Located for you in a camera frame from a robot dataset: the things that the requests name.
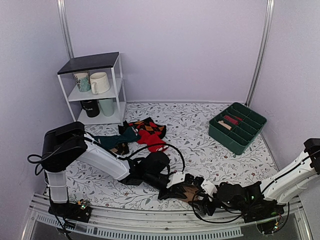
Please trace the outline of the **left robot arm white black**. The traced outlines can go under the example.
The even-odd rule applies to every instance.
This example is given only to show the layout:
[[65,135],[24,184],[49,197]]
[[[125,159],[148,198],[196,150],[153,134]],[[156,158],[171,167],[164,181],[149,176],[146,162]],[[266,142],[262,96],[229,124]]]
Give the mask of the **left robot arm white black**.
[[[149,155],[133,158],[127,153],[117,154],[111,150],[117,145],[132,142],[142,142]],[[168,148],[172,145],[162,141],[158,135],[133,126],[120,135],[94,136],[76,121],[48,131],[44,135],[42,154],[30,154],[27,161],[45,172],[50,200],[63,217],[70,217],[75,210],[69,202],[65,171],[74,161],[100,169],[124,185],[146,183],[159,191],[159,200],[189,202],[193,187],[188,180],[192,177],[183,171],[171,171],[170,159],[164,153]]]

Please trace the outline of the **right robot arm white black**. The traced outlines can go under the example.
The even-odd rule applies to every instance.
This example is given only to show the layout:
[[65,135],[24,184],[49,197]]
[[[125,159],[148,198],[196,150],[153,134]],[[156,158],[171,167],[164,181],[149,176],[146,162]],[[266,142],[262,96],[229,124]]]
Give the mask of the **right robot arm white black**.
[[203,215],[212,216],[217,208],[240,212],[246,223],[259,221],[284,213],[284,206],[306,189],[308,182],[320,174],[320,140],[309,138],[304,150],[277,174],[242,187],[221,182],[213,185],[204,181],[196,197],[189,204]]

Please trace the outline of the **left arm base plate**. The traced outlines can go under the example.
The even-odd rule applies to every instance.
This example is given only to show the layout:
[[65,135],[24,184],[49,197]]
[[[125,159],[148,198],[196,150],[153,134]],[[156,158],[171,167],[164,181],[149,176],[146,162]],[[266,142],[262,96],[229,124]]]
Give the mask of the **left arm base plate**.
[[48,212],[57,217],[67,220],[74,220],[78,222],[88,223],[91,217],[92,208],[90,202],[81,199],[77,202],[54,203],[49,194],[50,207]]

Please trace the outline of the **tan ribbed sock brown cuff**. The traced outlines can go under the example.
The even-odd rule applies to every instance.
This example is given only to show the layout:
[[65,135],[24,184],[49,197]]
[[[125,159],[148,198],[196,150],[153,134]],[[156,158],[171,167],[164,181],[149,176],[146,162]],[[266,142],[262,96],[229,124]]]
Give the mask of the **tan ribbed sock brown cuff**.
[[182,187],[184,197],[180,200],[186,203],[192,202],[192,200],[197,201],[199,197],[196,195],[198,188],[194,185],[185,185]]

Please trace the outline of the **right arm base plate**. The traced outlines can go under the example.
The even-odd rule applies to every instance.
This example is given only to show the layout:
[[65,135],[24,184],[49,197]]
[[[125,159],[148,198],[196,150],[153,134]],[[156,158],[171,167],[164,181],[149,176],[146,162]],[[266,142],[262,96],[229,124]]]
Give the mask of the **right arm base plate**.
[[290,207],[288,208],[286,218],[283,217],[285,205],[278,205],[275,200],[260,200],[252,203],[250,206],[241,211],[245,223],[262,221],[273,218],[271,221],[258,223],[258,231],[263,235],[273,235],[279,232],[289,219]]

